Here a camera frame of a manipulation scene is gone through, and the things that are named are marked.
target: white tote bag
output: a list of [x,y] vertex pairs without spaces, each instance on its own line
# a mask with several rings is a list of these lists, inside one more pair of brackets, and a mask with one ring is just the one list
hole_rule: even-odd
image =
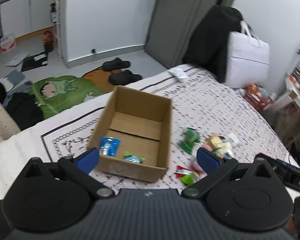
[[226,84],[231,88],[256,82],[263,85],[268,77],[269,56],[268,43],[241,21],[241,33],[231,32],[229,36]]

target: screw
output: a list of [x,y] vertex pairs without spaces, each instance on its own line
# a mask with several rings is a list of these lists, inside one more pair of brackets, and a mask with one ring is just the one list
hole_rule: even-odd
[[109,197],[110,195],[112,195],[112,190],[103,187],[97,190],[97,195],[99,195],[100,197]]
[[195,197],[199,194],[200,194],[200,192],[196,188],[187,188],[187,189],[185,189],[185,195],[188,196],[188,197]]

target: green cartoon rug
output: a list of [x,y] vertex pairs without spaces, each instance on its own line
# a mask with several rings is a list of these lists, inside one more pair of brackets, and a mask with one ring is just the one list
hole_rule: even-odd
[[35,95],[44,118],[54,116],[72,106],[104,94],[87,78],[75,76],[50,77],[34,83],[29,91]]

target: bed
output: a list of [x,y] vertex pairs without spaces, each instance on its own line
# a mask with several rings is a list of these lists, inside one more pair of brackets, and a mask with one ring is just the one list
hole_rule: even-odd
[[[181,191],[185,186],[174,176],[176,166],[188,167],[193,158],[177,146],[185,127],[195,128],[203,136],[235,133],[240,140],[234,148],[239,162],[250,163],[255,154],[262,152],[296,165],[268,123],[235,91],[218,83],[207,70],[192,65],[180,67],[189,76],[186,85],[167,71],[129,85],[173,100],[170,168],[166,175],[156,183],[146,183],[95,169],[90,173],[92,177],[116,193],[121,188],[177,188]],[[109,96],[110,93],[74,106],[0,143],[0,199],[31,157],[56,162],[63,156],[76,157],[83,153]],[[293,191],[290,194],[292,198],[298,195]]]

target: candy wrapper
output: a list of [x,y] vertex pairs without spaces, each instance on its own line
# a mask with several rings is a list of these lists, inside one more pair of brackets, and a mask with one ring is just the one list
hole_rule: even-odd
[[184,167],[182,167],[180,165],[177,166],[177,170],[175,172],[177,179],[178,178],[182,178],[185,175],[190,175],[191,173],[198,173],[198,174],[200,174],[199,172],[197,172],[195,170],[184,168]]
[[185,175],[182,178],[180,178],[180,180],[186,184],[186,185],[193,185],[194,183],[196,183],[197,181],[200,180],[199,175],[195,172],[191,172],[191,174],[189,175]]
[[100,154],[114,157],[121,140],[112,137],[103,137],[100,146]]
[[188,75],[180,67],[170,68],[168,72],[174,75],[180,82],[185,82],[189,78]]
[[179,141],[179,146],[187,153],[192,154],[194,144],[201,141],[201,134],[197,130],[188,127],[183,135],[183,140]]
[[191,168],[197,172],[197,173],[204,173],[204,170],[201,168],[201,166],[197,162],[197,156],[194,156],[193,159],[191,160]]
[[220,158],[234,158],[232,145],[229,138],[227,139],[224,137],[219,137],[217,134],[213,134],[212,136],[206,138],[205,142],[212,148],[211,153],[215,154],[216,156]]
[[127,161],[127,162],[142,164],[145,159],[141,158],[141,157],[138,157],[138,156],[135,156],[130,152],[125,152],[124,153],[124,160]]

